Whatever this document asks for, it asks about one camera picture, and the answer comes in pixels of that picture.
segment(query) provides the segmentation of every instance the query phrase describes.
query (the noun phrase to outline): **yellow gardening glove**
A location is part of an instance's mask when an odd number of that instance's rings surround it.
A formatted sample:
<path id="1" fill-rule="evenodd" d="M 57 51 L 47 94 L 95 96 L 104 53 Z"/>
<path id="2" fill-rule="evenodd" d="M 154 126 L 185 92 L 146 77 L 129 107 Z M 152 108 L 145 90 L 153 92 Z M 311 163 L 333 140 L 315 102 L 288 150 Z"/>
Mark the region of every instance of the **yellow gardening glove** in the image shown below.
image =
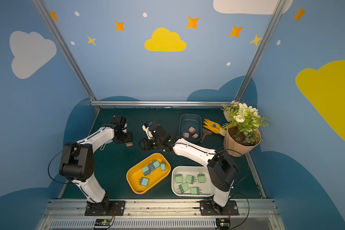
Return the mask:
<path id="1" fill-rule="evenodd" d="M 211 131 L 214 132 L 214 133 L 217 133 L 217 134 L 220 133 L 221 126 L 220 126 L 219 123 L 212 122 L 212 121 L 210 121 L 210 120 L 208 120 L 208 119 L 205 119 L 204 123 L 205 123 L 206 125 L 203 126 L 203 127 L 207 128 L 207 129 L 209 129 L 209 130 L 211 130 Z"/>

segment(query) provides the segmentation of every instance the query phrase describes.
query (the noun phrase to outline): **dark green table surface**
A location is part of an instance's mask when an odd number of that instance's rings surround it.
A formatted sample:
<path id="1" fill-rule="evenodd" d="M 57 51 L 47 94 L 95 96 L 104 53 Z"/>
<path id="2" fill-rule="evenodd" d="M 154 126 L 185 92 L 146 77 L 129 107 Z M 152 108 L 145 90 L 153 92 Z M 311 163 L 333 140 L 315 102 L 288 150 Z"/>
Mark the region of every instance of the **dark green table surface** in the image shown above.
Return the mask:
<path id="1" fill-rule="evenodd" d="M 156 122 L 170 135 L 179 135 L 180 116 L 184 113 L 195 113 L 203 118 L 210 119 L 219 124 L 226 123 L 222 110 L 218 108 L 159 108 L 157 110 Z M 143 195 L 135 194 L 130 188 L 127 180 L 127 171 L 138 164 L 149 155 L 160 152 L 164 155 L 171 165 L 171 171 L 177 166 L 201 166 L 191 159 L 183 156 L 177 156 L 173 153 L 163 153 L 160 150 L 142 151 L 138 147 L 141 139 L 146 137 L 142 130 L 142 125 L 146 122 L 152 122 L 154 117 L 154 108 L 104 108 L 101 110 L 91 133 L 97 131 L 101 125 L 110 123 L 114 115 L 123 115 L 128 123 L 128 131 L 133 132 L 133 146 L 126 147 L 125 144 L 117 145 L 115 143 L 107 144 L 103 151 L 99 149 L 94 153 L 95 176 L 99 184 L 104 188 L 110 199 L 178 199 L 188 198 L 176 196 L 171 190 L 171 172 L 168 177 L 158 183 L 155 187 Z M 203 143 L 198 143 L 205 148 L 222 150 L 224 137 L 213 133 L 207 136 Z M 248 171 L 248 163 L 244 157 L 234 158 L 239 173 L 236 181 L 241 180 Z M 233 192 L 243 193 L 247 198 L 260 198 L 259 191 L 253 179 L 251 172 L 248 176 L 238 183 Z M 67 185 L 63 199 L 84 199 L 83 193 L 74 184 Z M 237 194 L 233 198 L 244 198 Z"/>

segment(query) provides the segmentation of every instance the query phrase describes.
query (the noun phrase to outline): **white tray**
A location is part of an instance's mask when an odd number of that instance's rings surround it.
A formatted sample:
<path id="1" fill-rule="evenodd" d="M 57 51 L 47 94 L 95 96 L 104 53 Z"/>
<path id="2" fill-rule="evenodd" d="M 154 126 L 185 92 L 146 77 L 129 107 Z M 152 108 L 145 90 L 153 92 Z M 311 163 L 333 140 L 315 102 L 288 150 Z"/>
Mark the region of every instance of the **white tray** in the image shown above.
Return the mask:
<path id="1" fill-rule="evenodd" d="M 204 174 L 206 177 L 206 182 L 204 183 L 198 183 L 198 174 Z M 189 190 L 180 193 L 179 185 L 175 183 L 175 174 L 182 174 L 183 175 L 183 183 L 185 183 L 185 179 L 187 175 L 194 176 L 194 183 L 188 184 Z M 191 187 L 198 187 L 199 188 L 199 195 L 191 194 Z M 173 172 L 171 174 L 171 189 L 177 196 L 195 196 L 195 197 L 209 197 L 215 194 L 215 187 L 213 186 L 211 182 L 210 175 L 208 173 L 207 167 L 203 166 L 177 166 L 173 169 Z"/>

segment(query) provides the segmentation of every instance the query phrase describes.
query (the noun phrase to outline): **metal frame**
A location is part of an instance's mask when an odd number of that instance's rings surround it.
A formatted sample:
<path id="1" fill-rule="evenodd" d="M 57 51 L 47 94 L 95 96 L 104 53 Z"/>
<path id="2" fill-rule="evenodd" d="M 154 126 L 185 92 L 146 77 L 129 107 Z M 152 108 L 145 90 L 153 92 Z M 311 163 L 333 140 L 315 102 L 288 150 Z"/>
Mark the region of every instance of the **metal frame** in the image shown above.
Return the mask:
<path id="1" fill-rule="evenodd" d="M 248 161 L 249 168 L 251 169 L 254 181 L 256 182 L 256 185 L 257 185 L 257 188 L 259 190 L 259 193 L 260 193 L 261 197 L 262 198 L 267 198 L 266 194 L 265 194 L 265 192 L 263 190 L 261 181 L 259 180 L 259 176 L 258 176 L 257 170 L 254 167 L 254 163 L 253 163 L 253 160 L 252 160 L 252 157 L 251 157 L 250 153 L 246 153 L 245 154 L 245 158 Z"/>
<path id="2" fill-rule="evenodd" d="M 42 16 L 43 20 L 45 21 L 47 27 L 49 28 L 50 32 L 54 36 L 57 44 L 59 45 L 60 49 L 64 53 L 66 59 L 68 60 L 70 66 L 72 67 L 75 75 L 79 79 L 81 85 L 83 86 L 84 90 L 86 91 L 88 97 L 91 99 L 91 105 L 96 107 L 97 111 L 100 111 L 101 106 L 114 106 L 114 105 L 122 105 L 122 106 L 218 106 L 221 104 L 229 104 L 229 102 L 186 102 L 186 101 L 170 101 L 170 102 L 156 102 L 156 101 L 98 101 L 96 99 L 95 94 L 93 93 L 90 85 L 87 82 L 87 79 L 83 75 L 82 70 L 78 66 L 73 54 L 71 53 L 64 37 L 62 36 L 58 26 L 50 16 L 50 11 L 48 10 L 46 3 L 44 0 L 32 0 L 34 5 L 36 6 L 38 12 Z M 285 5 L 286 0 L 279 0 L 276 9 L 273 12 L 270 21 L 264 31 L 262 42 L 259 44 L 256 53 L 252 59 L 252 62 L 248 68 L 248 71 L 239 87 L 239 90 L 235 96 L 236 101 L 240 101 L 243 97 L 243 94 L 251 80 L 255 69 L 265 51 L 267 44 L 279 22 L 282 9 Z"/>
<path id="3" fill-rule="evenodd" d="M 231 104 L 226 101 L 108 101 L 92 100 L 92 106 L 221 106 L 222 104 Z"/>
<path id="4" fill-rule="evenodd" d="M 254 71 L 256 70 L 258 63 L 261 60 L 262 55 L 263 55 L 263 53 L 264 53 L 264 51 L 268 45 L 268 42 L 270 41 L 271 36 L 272 36 L 273 32 L 275 31 L 277 23 L 282 16 L 282 11 L 283 11 L 283 7 L 285 5 L 285 2 L 286 2 L 286 0 L 279 0 L 277 5 L 276 5 L 275 11 L 273 12 L 273 14 L 270 18 L 270 21 L 268 22 L 267 27 L 264 31 L 263 36 L 262 36 L 262 41 L 259 44 L 259 46 L 256 50 L 256 53 L 254 54 L 251 65 L 249 66 L 249 69 L 248 69 L 248 71 L 247 71 L 247 73 L 243 79 L 243 82 L 240 85 L 239 90 L 235 96 L 236 101 L 241 100 L 241 98 L 244 95 L 246 88 L 248 87 L 249 81 L 251 80 L 251 78 L 254 74 Z"/>
<path id="5" fill-rule="evenodd" d="M 83 75 L 82 70 L 80 69 L 78 63 L 76 62 L 72 52 L 70 51 L 64 37 L 62 36 L 58 26 L 50 16 L 50 11 L 48 10 L 46 3 L 43 0 L 32 0 L 34 5 L 36 6 L 38 12 L 42 16 L 42 19 L 45 21 L 48 29 L 50 30 L 51 34 L 54 36 L 55 41 L 59 45 L 61 51 L 64 53 L 65 58 L 68 60 L 69 65 L 72 67 L 75 75 L 77 76 L 79 82 L 83 86 L 84 90 L 86 91 L 88 97 L 91 100 L 97 100 L 95 94 L 93 93 L 90 85 L 87 82 L 86 77 Z"/>
<path id="6" fill-rule="evenodd" d="M 116 216 L 115 221 L 130 222 L 135 220 L 161 221 L 164 219 L 207 221 L 210 218 L 227 218 L 227 216 L 201 216 L 199 201 L 202 199 L 129 199 L 125 200 L 124 215 Z M 239 216 L 231 218 L 245 218 L 248 215 L 246 199 L 232 199 L 237 202 Z M 248 218 L 268 218 L 273 229 L 285 230 L 281 216 L 273 199 L 248 199 Z M 36 230 L 51 229 L 53 221 L 68 221 L 69 224 L 78 221 L 94 221 L 97 218 L 110 219 L 111 216 L 84 216 L 86 209 L 85 199 L 50 200 Z"/>

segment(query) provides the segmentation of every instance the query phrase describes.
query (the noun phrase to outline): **aluminum rail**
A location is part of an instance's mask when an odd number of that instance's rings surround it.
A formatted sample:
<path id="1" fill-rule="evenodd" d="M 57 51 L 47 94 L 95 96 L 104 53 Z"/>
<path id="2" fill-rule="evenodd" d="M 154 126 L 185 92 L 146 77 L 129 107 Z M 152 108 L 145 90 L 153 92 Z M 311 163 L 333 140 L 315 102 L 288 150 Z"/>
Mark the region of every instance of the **aluminum rail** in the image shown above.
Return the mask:
<path id="1" fill-rule="evenodd" d="M 279 0 L 277 5 L 276 5 L 275 11 L 273 12 L 273 14 L 270 18 L 270 21 L 268 22 L 267 27 L 264 31 L 263 36 L 262 36 L 261 43 L 259 44 L 259 46 L 256 50 L 256 53 L 254 54 L 251 65 L 249 66 L 248 71 L 247 71 L 247 73 L 243 79 L 243 82 L 240 85 L 239 90 L 235 96 L 236 101 L 240 101 L 242 99 L 244 92 L 245 92 L 246 88 L 248 87 L 249 81 L 251 80 L 251 78 L 254 74 L 254 71 L 256 70 L 258 63 L 261 60 L 262 55 L 263 55 L 263 53 L 267 47 L 267 44 L 270 41 L 271 36 L 276 29 L 277 23 L 278 23 L 278 21 L 280 21 L 285 2 L 286 2 L 286 0 Z"/>
<path id="2" fill-rule="evenodd" d="M 188 102 L 188 101 L 103 101 L 92 100 L 92 106 L 221 106 L 222 104 L 231 104 L 231 101 L 221 102 Z"/>

